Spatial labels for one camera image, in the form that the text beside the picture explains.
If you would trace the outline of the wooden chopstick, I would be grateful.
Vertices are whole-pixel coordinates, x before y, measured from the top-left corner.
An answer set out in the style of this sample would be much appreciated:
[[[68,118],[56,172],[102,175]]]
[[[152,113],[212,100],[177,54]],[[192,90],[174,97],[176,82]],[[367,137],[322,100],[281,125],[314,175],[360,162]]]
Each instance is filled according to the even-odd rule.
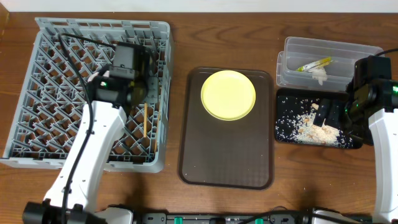
[[[154,153],[155,154],[156,154],[157,148],[158,148],[157,143],[158,143],[158,137],[159,137],[159,131],[160,131],[159,125],[161,124],[160,120],[161,120],[161,114],[158,116],[157,123],[156,123],[155,144],[154,144]]]
[[[144,103],[144,122],[143,122],[143,136],[147,137],[147,102]]]

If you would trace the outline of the yellow plastic wrapper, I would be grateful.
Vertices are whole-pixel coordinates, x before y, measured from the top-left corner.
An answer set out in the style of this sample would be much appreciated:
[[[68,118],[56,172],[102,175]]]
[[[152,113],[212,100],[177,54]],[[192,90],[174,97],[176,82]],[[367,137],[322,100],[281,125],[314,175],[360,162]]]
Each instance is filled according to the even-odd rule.
[[[315,68],[320,68],[320,67],[325,67],[329,64],[332,63],[331,57],[323,58],[320,60],[317,60],[315,62],[308,63],[306,65],[303,65],[297,69],[298,72],[310,72],[311,70]]]

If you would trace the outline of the yellow round plate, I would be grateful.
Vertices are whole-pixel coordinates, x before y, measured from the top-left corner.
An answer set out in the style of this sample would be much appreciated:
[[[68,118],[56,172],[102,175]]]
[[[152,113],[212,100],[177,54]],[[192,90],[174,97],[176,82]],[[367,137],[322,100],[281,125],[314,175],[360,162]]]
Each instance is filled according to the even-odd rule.
[[[205,110],[223,121],[235,121],[248,115],[256,103],[256,91],[250,79],[234,70],[221,70],[203,83],[200,98]]]

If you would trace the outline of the white round bowl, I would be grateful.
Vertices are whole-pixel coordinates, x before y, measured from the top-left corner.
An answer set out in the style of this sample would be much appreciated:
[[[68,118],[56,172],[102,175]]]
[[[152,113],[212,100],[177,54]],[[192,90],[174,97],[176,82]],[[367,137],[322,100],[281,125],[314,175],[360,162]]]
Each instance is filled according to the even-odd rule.
[[[88,77],[88,79],[87,79],[87,82],[88,82],[88,83],[89,83],[89,82],[92,82],[93,79],[94,79],[95,77],[97,77],[97,76],[109,77],[109,70],[107,70],[107,71],[105,71],[105,72],[96,72],[96,73],[90,75],[90,76]]]

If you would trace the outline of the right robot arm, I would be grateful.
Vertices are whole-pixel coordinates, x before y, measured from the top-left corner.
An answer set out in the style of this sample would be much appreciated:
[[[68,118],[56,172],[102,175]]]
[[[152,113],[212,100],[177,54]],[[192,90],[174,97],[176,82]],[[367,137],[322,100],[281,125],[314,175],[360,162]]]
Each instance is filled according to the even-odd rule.
[[[314,125],[327,125],[374,146],[374,223],[397,223],[397,81],[384,52],[358,60],[348,98],[321,100]]]

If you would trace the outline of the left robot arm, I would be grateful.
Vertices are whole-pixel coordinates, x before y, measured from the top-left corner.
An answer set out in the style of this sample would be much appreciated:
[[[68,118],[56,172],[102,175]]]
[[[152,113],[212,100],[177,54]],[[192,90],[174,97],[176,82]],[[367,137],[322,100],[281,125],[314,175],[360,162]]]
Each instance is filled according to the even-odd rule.
[[[83,82],[86,103],[78,132],[58,177],[41,203],[29,202],[24,223],[133,223],[128,208],[96,211],[98,187],[114,142],[131,110],[149,95],[153,51],[120,42],[113,61]]]

